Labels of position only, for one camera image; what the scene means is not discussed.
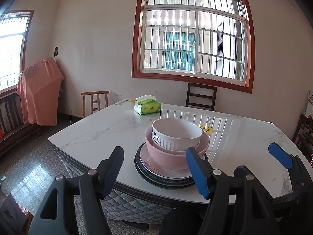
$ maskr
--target green tissue pack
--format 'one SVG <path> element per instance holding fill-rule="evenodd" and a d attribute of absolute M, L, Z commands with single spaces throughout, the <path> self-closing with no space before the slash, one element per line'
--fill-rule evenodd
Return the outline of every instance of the green tissue pack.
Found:
<path fill-rule="evenodd" d="M 161 112 L 161 103 L 154 96 L 141 96 L 136 99 L 134 109 L 139 115 Z"/>

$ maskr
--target floor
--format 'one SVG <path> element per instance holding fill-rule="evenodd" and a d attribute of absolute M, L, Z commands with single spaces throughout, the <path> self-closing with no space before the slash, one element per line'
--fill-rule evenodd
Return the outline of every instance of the floor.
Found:
<path fill-rule="evenodd" d="M 63 163 L 52 150 L 48 138 L 69 125 L 68 121 L 58 120 L 58 125 L 42 128 L 41 136 L 32 136 L 0 157 L 0 178 L 4 175 L 0 188 L 0 205 L 11 193 L 16 202 L 33 215 L 56 175 L 69 177 Z M 83 221 L 80 197 L 75 196 L 75 209 L 79 234 L 87 234 Z M 107 219 L 113 235 L 147 235 L 120 221 Z"/>

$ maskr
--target brown window frame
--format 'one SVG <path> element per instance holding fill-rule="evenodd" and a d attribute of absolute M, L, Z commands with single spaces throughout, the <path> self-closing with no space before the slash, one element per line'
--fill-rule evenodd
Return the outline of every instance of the brown window frame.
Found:
<path fill-rule="evenodd" d="M 23 41 L 23 44 L 22 44 L 22 47 L 21 47 L 21 58 L 22 58 L 22 69 L 20 71 L 20 73 L 21 73 L 25 69 L 25 53 L 26 53 L 27 36 L 28 36 L 28 32 L 29 32 L 30 23 L 32 21 L 32 16 L 34 15 L 35 10 L 13 10 L 13 11 L 7 11 L 7 12 L 5 12 L 5 14 L 16 13 L 16 12 L 29 12 L 29 21 L 28 21 L 27 28 L 26 28 L 26 31 L 25 31 L 24 41 Z M 0 98 L 2 98 L 4 96 L 7 96 L 7 95 L 9 95 L 11 93 L 15 93 L 16 89 L 17 89 L 17 86 L 0 93 Z"/>
<path fill-rule="evenodd" d="M 144 78 L 144 79 L 160 79 L 160 80 L 177 80 L 186 81 L 204 85 L 214 85 L 223 88 L 229 88 L 241 92 L 252 93 L 254 71 L 255 71 L 255 36 L 252 22 L 252 15 L 248 0 L 241 0 L 246 19 L 246 33 L 247 33 L 247 71 L 245 85 L 236 85 L 228 82 L 193 77 L 175 74 L 165 73 L 143 73 L 140 71 L 140 56 L 141 56 L 141 36 L 142 36 L 142 21 L 143 21 L 143 9 L 145 0 L 137 0 L 136 14 L 135 14 L 135 27 L 134 27 L 134 39 L 133 39 L 133 56 L 132 56 L 132 78 Z"/>

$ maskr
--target stack of dishes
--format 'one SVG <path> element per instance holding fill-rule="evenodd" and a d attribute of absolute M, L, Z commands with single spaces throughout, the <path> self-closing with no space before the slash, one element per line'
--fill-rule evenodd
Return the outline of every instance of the stack of dishes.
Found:
<path fill-rule="evenodd" d="M 150 183 L 167 189 L 180 189 L 194 184 L 186 162 L 188 147 L 207 159 L 209 137 L 188 121 L 162 118 L 145 132 L 146 142 L 135 156 L 135 167 Z"/>

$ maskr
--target window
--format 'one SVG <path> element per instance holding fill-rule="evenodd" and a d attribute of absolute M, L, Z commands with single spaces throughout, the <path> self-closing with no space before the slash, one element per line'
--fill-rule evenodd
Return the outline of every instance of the window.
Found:
<path fill-rule="evenodd" d="M 138 0 L 134 78 L 252 92 L 254 34 L 247 0 Z"/>
<path fill-rule="evenodd" d="M 15 90 L 24 69 L 23 57 L 32 14 L 33 11 L 11 11 L 0 21 L 0 95 Z"/>

